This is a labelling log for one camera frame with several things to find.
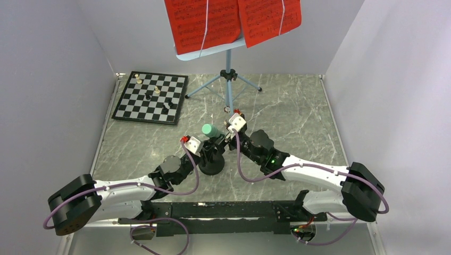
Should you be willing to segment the mint green microphone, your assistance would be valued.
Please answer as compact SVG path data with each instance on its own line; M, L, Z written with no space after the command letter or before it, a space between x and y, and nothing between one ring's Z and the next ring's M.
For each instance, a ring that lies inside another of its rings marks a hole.
M222 139L225 135L213 124L204 124L201 128L203 135L211 140Z

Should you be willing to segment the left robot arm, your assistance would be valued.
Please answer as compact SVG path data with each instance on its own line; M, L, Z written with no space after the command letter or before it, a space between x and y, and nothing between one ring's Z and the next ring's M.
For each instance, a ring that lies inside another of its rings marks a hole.
M43 228L63 236L88 223L110 218L148 222L153 208L147 203L168 194L187 196L197 190L199 169L211 159L211 153L205 148L184 151L173 172L165 170L166 163L162 163L155 171L135 179L100 181L91 174L76 177L48 198L51 212Z

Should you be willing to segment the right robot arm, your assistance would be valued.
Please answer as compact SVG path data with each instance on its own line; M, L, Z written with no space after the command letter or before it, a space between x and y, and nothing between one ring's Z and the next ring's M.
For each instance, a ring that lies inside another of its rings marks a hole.
M331 166L304 160L276 149L263 130L255 132L256 141L234 128L230 128L229 133L229 145L237 150L238 172L245 181L301 181L324 188L324 191L304 190L298 194L293 212L299 220L308 220L320 213L348 213L356 219L375 222L378 214L389 212L383 196L385 187L362 163ZM245 176L241 156L259 165L263 176Z

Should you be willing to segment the black microphone stand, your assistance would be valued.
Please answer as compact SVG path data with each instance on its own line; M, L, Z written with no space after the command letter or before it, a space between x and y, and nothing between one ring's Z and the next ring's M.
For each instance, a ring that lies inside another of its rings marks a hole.
M201 160L198 166L203 174L213 176L219 174L223 170L225 160L212 140L204 141L199 154Z

